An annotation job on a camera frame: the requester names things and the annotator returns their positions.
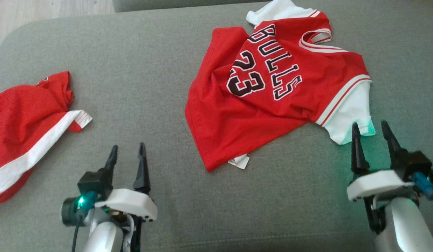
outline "wooden floor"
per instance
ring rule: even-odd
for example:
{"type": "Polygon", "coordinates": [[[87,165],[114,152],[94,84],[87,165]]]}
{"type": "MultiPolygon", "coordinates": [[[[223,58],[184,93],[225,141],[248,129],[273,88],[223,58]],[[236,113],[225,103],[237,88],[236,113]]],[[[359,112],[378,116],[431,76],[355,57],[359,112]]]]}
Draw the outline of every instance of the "wooden floor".
{"type": "Polygon", "coordinates": [[[113,12],[111,0],[0,0],[0,43],[32,21],[113,12]]]}

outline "white fabric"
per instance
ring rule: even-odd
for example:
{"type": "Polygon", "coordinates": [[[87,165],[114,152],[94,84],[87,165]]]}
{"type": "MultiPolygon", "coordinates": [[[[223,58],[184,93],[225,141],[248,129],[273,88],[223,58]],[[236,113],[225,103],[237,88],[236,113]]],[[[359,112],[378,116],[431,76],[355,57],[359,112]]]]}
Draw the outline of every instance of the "white fabric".
{"type": "Polygon", "coordinates": [[[370,83],[371,81],[363,81],[354,87],[340,107],[335,110],[332,117],[324,124],[323,127],[329,132],[330,138],[337,144],[343,145],[351,142],[352,139],[348,133],[351,132],[351,126],[354,122],[357,122],[360,134],[375,134],[373,126],[370,125],[370,83]]]}
{"type": "Polygon", "coordinates": [[[322,112],[319,119],[316,121],[317,124],[321,125],[322,127],[325,127],[325,125],[329,122],[330,118],[334,116],[334,112],[336,110],[340,109],[340,107],[344,105],[349,105],[350,103],[345,103],[345,100],[351,100],[352,103],[355,103],[355,100],[348,99],[349,95],[354,91],[354,89],[360,85],[362,82],[371,82],[371,79],[368,75],[357,75],[356,77],[352,78],[350,81],[348,81],[333,97],[332,101],[327,105],[325,110],[322,112]]]}
{"type": "Polygon", "coordinates": [[[328,46],[328,45],[318,45],[318,43],[316,44],[312,44],[312,43],[308,43],[304,40],[305,35],[307,34],[311,34],[311,33],[316,33],[317,35],[315,37],[313,37],[311,39],[311,41],[314,42],[318,42],[318,43],[323,43],[323,42],[327,42],[332,40],[332,32],[329,29],[318,29],[318,30],[309,30],[308,32],[304,33],[299,41],[299,46],[307,49],[308,51],[313,51],[315,53],[343,53],[343,52],[347,52],[346,50],[339,48],[339,47],[335,47],[335,46],[328,46]]]}
{"type": "Polygon", "coordinates": [[[258,11],[248,12],[246,21],[257,27],[263,21],[315,17],[319,13],[319,11],[311,8],[298,7],[290,0],[273,0],[258,11]]]}
{"type": "Polygon", "coordinates": [[[73,121],[78,121],[83,128],[90,120],[92,117],[84,110],[67,112],[27,153],[0,167],[0,193],[14,185],[24,172],[35,166],[73,121]]]}

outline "black cable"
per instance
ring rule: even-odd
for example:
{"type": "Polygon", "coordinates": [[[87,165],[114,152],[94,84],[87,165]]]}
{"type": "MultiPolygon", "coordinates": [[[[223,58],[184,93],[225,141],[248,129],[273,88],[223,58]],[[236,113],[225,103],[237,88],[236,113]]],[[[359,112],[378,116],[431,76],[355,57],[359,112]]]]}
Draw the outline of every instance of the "black cable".
{"type": "Polygon", "coordinates": [[[79,226],[81,225],[81,220],[82,220],[82,216],[79,217],[78,219],[78,223],[77,226],[75,228],[75,233],[74,233],[74,240],[72,242],[72,252],[75,252],[75,248],[76,248],[76,239],[78,236],[78,230],[79,230],[79,226]]]}
{"type": "Polygon", "coordinates": [[[131,252],[140,252],[140,235],[142,233],[142,217],[134,218],[134,233],[131,239],[131,252]]]}

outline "red fabric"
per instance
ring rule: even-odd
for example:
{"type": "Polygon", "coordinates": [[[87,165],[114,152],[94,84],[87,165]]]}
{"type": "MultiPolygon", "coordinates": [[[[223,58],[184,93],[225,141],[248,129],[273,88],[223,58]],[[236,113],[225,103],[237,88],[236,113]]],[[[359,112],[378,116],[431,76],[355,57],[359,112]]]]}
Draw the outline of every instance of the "red fabric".
{"type": "MultiPolygon", "coordinates": [[[[0,168],[27,153],[68,112],[73,101],[69,86],[69,72],[61,72],[35,86],[20,85],[0,93],[0,168]]],[[[74,122],[69,130],[78,128],[74,122]]],[[[23,186],[32,170],[0,194],[0,203],[23,186]]]]}
{"type": "MultiPolygon", "coordinates": [[[[317,17],[264,21],[251,36],[242,27],[213,31],[185,107],[187,123],[208,171],[309,121],[316,122],[349,80],[367,75],[359,54],[313,52],[299,45],[304,33],[318,29],[331,30],[323,13],[317,17]],[[275,29],[273,35],[253,42],[262,38],[262,31],[272,33],[271,29],[265,30],[271,25],[275,29]],[[263,49],[272,53],[262,54],[260,45],[266,45],[263,49]],[[252,68],[249,57],[243,55],[246,51],[255,61],[252,68]],[[276,70],[268,67],[268,59],[287,52],[289,57],[274,63],[276,70]],[[295,64],[298,69],[279,75],[295,64]],[[244,94],[245,81],[259,89],[244,94]],[[242,91],[232,92],[230,86],[234,88],[234,83],[242,91]],[[292,83],[292,91],[287,93],[291,90],[288,83],[292,83]]],[[[314,34],[303,39],[311,43],[314,34]]]]}

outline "black lettering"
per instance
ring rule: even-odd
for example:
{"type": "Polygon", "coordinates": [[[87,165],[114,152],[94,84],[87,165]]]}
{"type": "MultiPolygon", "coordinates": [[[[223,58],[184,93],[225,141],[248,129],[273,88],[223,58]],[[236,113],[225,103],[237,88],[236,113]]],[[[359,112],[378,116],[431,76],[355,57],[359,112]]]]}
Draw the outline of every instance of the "black lettering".
{"type": "Polygon", "coordinates": [[[251,34],[248,40],[252,43],[257,43],[265,38],[273,37],[274,35],[276,35],[276,27],[274,24],[270,24],[269,26],[251,34]]]}
{"type": "Polygon", "coordinates": [[[240,56],[243,59],[245,59],[246,61],[244,62],[244,61],[236,59],[233,67],[238,67],[239,69],[241,69],[243,71],[251,70],[255,67],[254,56],[252,55],[252,53],[250,51],[242,51],[240,53],[240,56]]]}
{"type": "Polygon", "coordinates": [[[268,42],[265,42],[265,43],[261,44],[258,47],[258,50],[259,50],[260,54],[263,55],[263,56],[268,56],[268,55],[273,54],[276,51],[279,51],[279,50],[282,50],[282,49],[283,49],[283,47],[281,47],[279,45],[279,43],[277,43],[276,40],[270,40],[268,42]]]}
{"type": "Polygon", "coordinates": [[[271,75],[271,80],[273,83],[273,88],[277,88],[278,86],[282,85],[282,80],[279,80],[280,77],[286,76],[289,73],[299,70],[299,66],[297,64],[292,65],[290,68],[288,68],[287,70],[280,72],[280,73],[275,73],[274,75],[271,75]]]}
{"type": "Polygon", "coordinates": [[[267,59],[265,61],[265,64],[268,67],[268,71],[271,73],[271,72],[274,72],[275,70],[277,70],[278,67],[275,65],[275,63],[279,62],[282,59],[288,58],[288,57],[291,57],[291,54],[289,52],[286,52],[286,53],[279,55],[273,59],[267,59]]]}
{"type": "Polygon", "coordinates": [[[273,90],[274,93],[274,100],[280,100],[283,97],[285,97],[287,94],[291,93],[296,86],[302,82],[302,76],[298,75],[296,76],[292,81],[287,83],[285,91],[284,88],[281,86],[277,89],[273,90]]]}
{"type": "Polygon", "coordinates": [[[249,73],[248,80],[240,81],[240,78],[235,75],[229,78],[227,89],[238,97],[246,96],[250,93],[265,89],[265,82],[260,73],[252,71],[249,73]]]}

